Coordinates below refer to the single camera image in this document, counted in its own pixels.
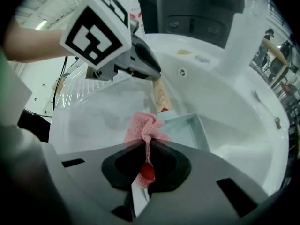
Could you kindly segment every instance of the pink cloth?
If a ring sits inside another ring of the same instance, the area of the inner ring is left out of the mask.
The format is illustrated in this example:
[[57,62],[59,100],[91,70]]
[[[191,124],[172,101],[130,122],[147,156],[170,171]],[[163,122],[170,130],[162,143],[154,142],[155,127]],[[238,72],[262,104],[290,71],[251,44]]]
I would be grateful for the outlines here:
[[159,130],[164,125],[164,121],[151,113],[135,112],[130,127],[126,133],[124,142],[143,139],[146,142],[146,161],[137,176],[137,183],[148,188],[148,185],[155,181],[155,174],[150,161],[150,141],[152,138],[171,141],[171,139]]

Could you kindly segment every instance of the cable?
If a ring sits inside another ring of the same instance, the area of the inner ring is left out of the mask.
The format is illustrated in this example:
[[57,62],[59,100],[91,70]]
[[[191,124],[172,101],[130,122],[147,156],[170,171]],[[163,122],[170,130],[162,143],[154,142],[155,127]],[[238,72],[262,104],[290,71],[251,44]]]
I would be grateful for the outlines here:
[[32,115],[38,115],[38,116],[41,116],[41,117],[45,117],[45,118],[51,118],[52,116],[46,116],[46,115],[41,115],[41,114],[38,114],[38,113],[35,113],[33,111],[30,111],[29,109],[27,109],[26,107],[24,108],[27,112],[29,112],[30,114]]
[[59,77],[59,79],[58,79],[58,81],[57,81],[56,88],[55,88],[55,91],[54,91],[54,96],[53,96],[53,110],[55,109],[55,96],[56,96],[57,88],[58,88],[58,86],[59,86],[59,84],[60,84],[62,75],[63,75],[63,73],[65,72],[66,65],[67,65],[67,60],[68,60],[68,57],[65,57],[64,65],[62,66],[62,70],[61,70],[61,73],[60,73],[60,77]]

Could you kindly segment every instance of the ceiling light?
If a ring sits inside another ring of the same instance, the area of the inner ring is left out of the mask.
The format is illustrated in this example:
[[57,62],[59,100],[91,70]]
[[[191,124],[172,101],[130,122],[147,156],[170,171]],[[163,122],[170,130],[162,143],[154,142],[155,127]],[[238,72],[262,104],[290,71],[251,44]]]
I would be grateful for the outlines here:
[[36,27],[36,30],[40,30],[46,23],[47,23],[47,20],[44,19],[44,20]]

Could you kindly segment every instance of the white sink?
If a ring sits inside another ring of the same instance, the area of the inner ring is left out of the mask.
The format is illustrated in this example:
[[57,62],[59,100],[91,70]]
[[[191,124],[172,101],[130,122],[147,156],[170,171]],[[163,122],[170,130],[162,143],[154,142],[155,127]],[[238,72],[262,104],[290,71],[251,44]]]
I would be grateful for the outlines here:
[[[214,72],[222,49],[213,45],[174,35],[147,39],[176,113],[199,114],[210,152],[246,173],[267,194],[278,190],[287,163],[289,124],[267,84],[260,83],[263,80],[252,70],[234,87],[227,84]],[[177,55],[179,49],[191,54]],[[81,66],[66,79],[53,114],[49,142],[59,154],[121,143],[135,111],[155,112],[150,81],[128,78],[124,73],[114,82],[87,81],[86,68]],[[186,76],[179,74],[181,69]],[[262,101],[266,98],[267,106],[272,103],[275,111],[270,110],[281,119],[282,129],[276,128],[274,117],[252,97],[252,90]]]

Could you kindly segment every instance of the wall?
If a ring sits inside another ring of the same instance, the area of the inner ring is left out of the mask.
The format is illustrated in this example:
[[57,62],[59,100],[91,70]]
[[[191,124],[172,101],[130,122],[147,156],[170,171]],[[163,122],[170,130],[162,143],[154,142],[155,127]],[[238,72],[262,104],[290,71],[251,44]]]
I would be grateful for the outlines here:
[[[20,78],[32,91],[32,95],[25,106],[27,109],[44,114],[43,106],[53,92],[52,86],[60,76],[64,59],[64,57],[48,59],[25,66]],[[69,56],[66,69],[75,61],[75,57]]]

